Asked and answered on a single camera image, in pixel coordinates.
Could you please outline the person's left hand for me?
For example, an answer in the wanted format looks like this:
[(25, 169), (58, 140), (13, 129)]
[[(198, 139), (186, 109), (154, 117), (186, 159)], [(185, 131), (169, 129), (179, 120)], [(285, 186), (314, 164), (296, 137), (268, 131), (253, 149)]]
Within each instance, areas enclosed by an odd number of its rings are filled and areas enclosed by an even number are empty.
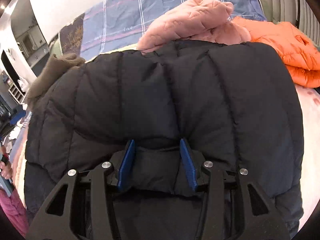
[(8, 160), (6, 163), (1, 161), (1, 175), (4, 179), (12, 179), (13, 169), (9, 161), (9, 156), (4, 145), (1, 145), (1, 153)]

